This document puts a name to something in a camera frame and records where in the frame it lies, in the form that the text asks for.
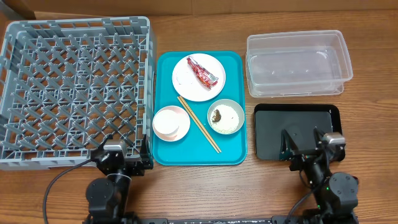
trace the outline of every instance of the pair of chopsticks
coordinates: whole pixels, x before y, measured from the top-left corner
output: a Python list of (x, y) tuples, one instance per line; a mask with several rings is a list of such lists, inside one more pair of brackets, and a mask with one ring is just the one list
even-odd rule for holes
[(178, 96), (177, 99), (185, 108), (185, 110), (188, 112), (189, 116), (191, 116), (192, 120), (197, 124), (198, 128), (207, 138), (207, 140), (210, 142), (211, 146), (213, 146), (213, 148), (216, 150), (217, 153), (220, 153), (221, 149), (217, 146), (216, 142), (214, 142), (214, 139), (210, 136), (209, 132), (207, 132), (205, 127), (201, 124), (198, 117), (193, 113), (191, 107), (188, 106), (188, 103), (184, 100), (184, 98), (182, 98), (182, 96)]

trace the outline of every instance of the dish rack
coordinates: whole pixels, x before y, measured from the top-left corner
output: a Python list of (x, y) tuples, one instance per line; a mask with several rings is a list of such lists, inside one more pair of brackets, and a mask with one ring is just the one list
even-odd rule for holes
[(127, 142), (130, 161), (151, 161), (155, 46), (146, 17), (9, 24), (0, 169), (74, 166), (109, 134)]

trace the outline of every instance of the wooden tabletop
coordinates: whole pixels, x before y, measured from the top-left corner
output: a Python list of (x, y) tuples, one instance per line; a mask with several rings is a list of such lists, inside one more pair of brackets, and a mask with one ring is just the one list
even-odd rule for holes
[[(398, 223), (398, 11), (295, 12), (149, 18), (157, 56), (177, 50), (233, 50), (246, 53), (251, 34), (340, 30), (354, 78), (337, 96), (252, 98), (247, 85), (248, 156), (238, 166), (165, 167), (156, 164), (133, 178), (128, 211), (141, 218), (254, 218), (286, 215), (307, 193), (288, 162), (266, 162), (254, 152), (253, 112), (258, 103), (330, 103), (340, 110), (346, 159), (331, 165), (359, 178), (361, 223)], [(43, 223), (42, 200), (63, 169), (0, 171), (0, 223)], [(85, 167), (53, 186), (50, 223), (81, 223), (88, 214), (87, 185), (103, 177)], [(297, 210), (315, 207), (310, 199)]]

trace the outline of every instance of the red wrapper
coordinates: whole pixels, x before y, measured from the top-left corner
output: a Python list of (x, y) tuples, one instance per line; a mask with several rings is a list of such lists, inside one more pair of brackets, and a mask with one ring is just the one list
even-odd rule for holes
[(188, 64), (195, 73), (199, 81), (207, 88), (211, 89), (218, 82), (218, 78), (211, 74), (207, 69), (203, 68), (193, 58), (187, 58)]

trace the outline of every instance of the blue serving tray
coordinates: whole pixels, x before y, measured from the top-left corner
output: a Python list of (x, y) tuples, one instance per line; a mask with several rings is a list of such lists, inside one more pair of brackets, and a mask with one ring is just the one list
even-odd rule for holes
[(167, 52), (160, 56), (157, 62), (155, 113), (170, 105), (183, 108), (177, 99), (178, 93), (173, 87), (172, 72), (178, 61), (187, 55), (195, 53), (208, 54), (217, 58), (225, 69), (225, 86), (218, 96), (204, 102), (187, 100), (187, 103), (220, 147), (222, 153), (216, 153), (191, 119), (187, 135), (179, 141), (166, 142), (157, 136), (153, 137), (154, 158), (159, 164), (165, 166), (238, 165), (243, 162), (248, 154), (246, 118), (239, 131), (228, 135), (215, 132), (207, 123), (208, 108), (212, 103), (220, 99), (234, 100), (245, 111), (243, 64), (241, 57), (237, 53), (232, 51)]

